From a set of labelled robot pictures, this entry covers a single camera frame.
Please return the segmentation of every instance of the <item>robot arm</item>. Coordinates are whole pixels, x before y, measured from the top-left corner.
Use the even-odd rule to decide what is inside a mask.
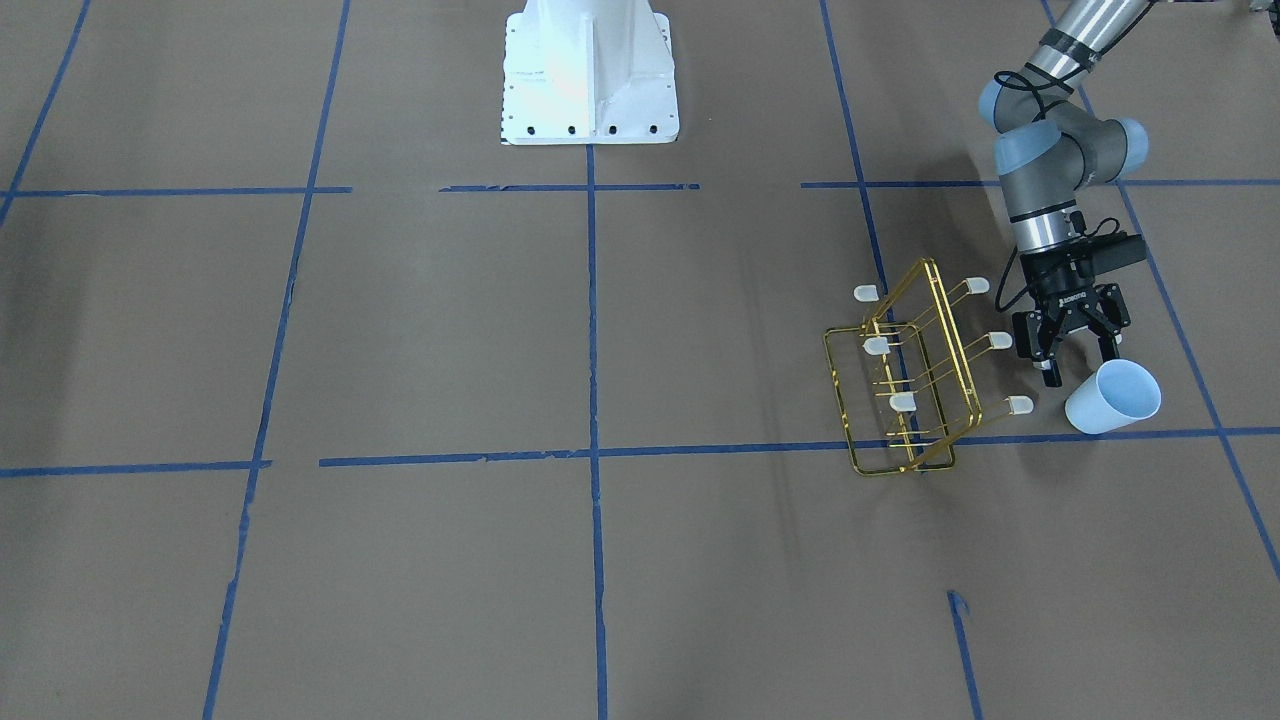
[[[1114,359],[1129,325],[1120,288],[1093,282],[1146,259],[1146,243],[1119,231],[1087,233],[1075,192],[1142,167],[1147,133],[1133,119],[1100,120],[1070,97],[1155,1],[1075,0],[1023,69],[997,73],[979,100],[983,117],[1002,133],[996,169],[1024,292],[1036,301],[1034,311],[1014,314],[1018,352],[1043,370],[1050,387],[1062,384],[1056,351],[1068,334],[1093,331],[1103,357]]]

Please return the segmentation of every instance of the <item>white cup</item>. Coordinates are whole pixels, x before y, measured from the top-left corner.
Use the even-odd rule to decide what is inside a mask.
[[[1160,410],[1160,384],[1132,360],[1107,360],[1066,398],[1066,419],[1091,436],[1146,420]]]

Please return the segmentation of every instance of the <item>black cable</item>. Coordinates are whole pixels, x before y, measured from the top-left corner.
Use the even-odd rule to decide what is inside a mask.
[[[1014,259],[1018,258],[1018,246],[1014,246],[1014,251],[1009,254],[1009,261],[1005,263],[1005,272],[1000,273],[1000,284],[996,286],[996,311],[1004,313],[1012,307],[1012,302],[1009,305],[1000,305],[1000,296],[1005,295],[1005,282],[1009,279],[1009,270],[1014,269]]]
[[[1117,35],[1116,38],[1112,40],[1110,45],[1107,45],[1106,47],[1102,49],[1102,53],[1098,53],[1098,58],[1101,58],[1101,56],[1106,55],[1107,53],[1110,53],[1111,49],[1115,47],[1116,45],[1120,45],[1120,41],[1124,40],[1126,35],[1129,35],[1130,32],[1133,32],[1133,28],[1138,27],[1138,23],[1142,22],[1142,18],[1146,18],[1147,13],[1149,13],[1151,9],[1155,8],[1156,3],[1158,3],[1158,1],[1160,0],[1147,0],[1147,6],[1143,8],[1140,13],[1138,13],[1138,17],[1134,18],[1132,23],[1129,23],[1129,27],[1126,27],[1123,31],[1120,31],[1120,35]]]
[[[1116,45],[1119,45],[1120,41],[1125,38],[1125,36],[1128,36],[1130,32],[1133,32],[1133,28],[1138,27],[1138,23],[1140,23],[1142,19],[1147,17],[1147,13],[1149,13],[1151,9],[1155,8],[1156,3],[1158,3],[1158,1],[1160,0],[1147,0],[1147,6],[1143,8],[1140,13],[1138,13],[1138,17],[1134,18],[1133,22],[1128,24],[1128,27],[1125,27],[1123,31],[1120,31],[1120,35],[1117,35],[1115,40],[1112,40],[1110,44],[1107,44],[1107,46],[1103,47],[1098,53],[1098,59],[1101,60],[1102,56],[1106,55],[1107,53],[1110,53]],[[1052,110],[1057,105],[1061,105],[1061,104],[1066,102],[1068,100],[1066,99],[1060,99],[1060,100],[1056,100],[1056,101],[1050,102],[1048,105],[1046,105],[1044,104],[1044,99],[1041,96],[1041,92],[1043,92],[1046,90],[1051,90],[1053,87],[1062,87],[1064,83],[1066,83],[1066,81],[1074,78],[1075,76],[1083,73],[1084,70],[1085,70],[1085,67],[1083,64],[1076,64],[1076,68],[1074,70],[1066,73],[1061,78],[1057,78],[1057,79],[1055,79],[1052,82],[1047,82],[1044,85],[1036,85],[1032,81],[1027,79],[1027,76],[1024,76],[1024,74],[1021,74],[1019,72],[1015,72],[1015,70],[1000,70],[998,73],[995,74],[995,79],[996,79],[996,83],[1000,85],[1000,87],[1007,87],[1010,90],[1019,90],[1019,91],[1023,91],[1023,92],[1030,92],[1032,97],[1036,99],[1036,106],[1039,109],[1039,113],[1036,114],[1034,119],[1036,120],[1043,120],[1044,117],[1048,115],[1050,110]],[[1010,79],[1016,79],[1021,85],[1012,85],[1011,82],[1009,82]]]
[[[1120,220],[1117,220],[1115,218],[1103,218],[1102,222],[1100,222],[1097,224],[1097,227],[1093,228],[1093,232],[1084,233],[1080,237],[1096,237],[1100,232],[1102,232],[1102,225],[1105,225],[1107,223],[1115,223],[1115,231],[1112,231],[1112,232],[1119,232],[1120,231]],[[1005,272],[1000,273],[1000,283],[996,286],[996,311],[997,313],[1007,313],[1010,307],[1012,307],[1014,305],[1016,305],[1019,300],[1021,300],[1028,292],[1030,292],[1033,284],[1036,284],[1036,283],[1041,282],[1042,279],[1050,277],[1051,274],[1053,274],[1055,272],[1057,272],[1057,269],[1061,268],[1062,265],[1066,265],[1068,263],[1073,261],[1071,258],[1064,258],[1062,260],[1055,263],[1047,270],[1044,270],[1044,272],[1039,273],[1038,275],[1036,275],[1034,278],[1030,278],[1029,281],[1027,281],[1027,284],[1023,286],[1023,290],[1018,291],[1018,295],[1015,295],[1012,297],[1012,300],[1010,300],[1009,302],[1004,302],[1002,304],[1000,301],[1000,299],[1001,299],[1001,296],[1005,295],[1005,283],[1009,282],[1009,270],[1011,270],[1014,268],[1014,259],[1016,259],[1016,258],[1018,258],[1018,247],[1015,246],[1014,251],[1009,254],[1009,261],[1005,263]]]

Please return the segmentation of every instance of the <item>blue joint cap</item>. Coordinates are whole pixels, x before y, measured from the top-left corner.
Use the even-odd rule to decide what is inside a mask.
[[[996,127],[996,102],[1000,101],[1000,91],[1004,87],[1000,86],[995,79],[987,83],[987,87],[982,88],[982,97],[978,97],[978,114],[982,115],[987,124]]]
[[[1025,167],[1052,150],[1061,137],[1053,120],[1036,120],[1006,132],[996,138],[996,173],[1007,176]]]
[[[1147,128],[1142,127],[1142,123],[1133,118],[1120,118],[1120,127],[1124,128],[1124,135],[1129,140],[1129,149],[1124,155],[1124,167],[1120,168],[1120,174],[1116,177],[1124,177],[1147,161],[1147,154],[1151,151],[1151,138],[1147,137]]]

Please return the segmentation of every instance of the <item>brown floor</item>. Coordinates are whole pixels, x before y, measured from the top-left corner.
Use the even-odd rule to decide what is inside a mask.
[[[8,4],[0,717],[1274,717],[1244,5],[1088,83],[1152,137],[1080,201],[1149,241],[1161,413],[1085,438],[1091,343],[984,357],[1037,411],[865,479],[822,333],[878,266],[998,275],[977,97],[1065,3],[660,0],[682,136],[598,150],[499,145],[517,0]]]

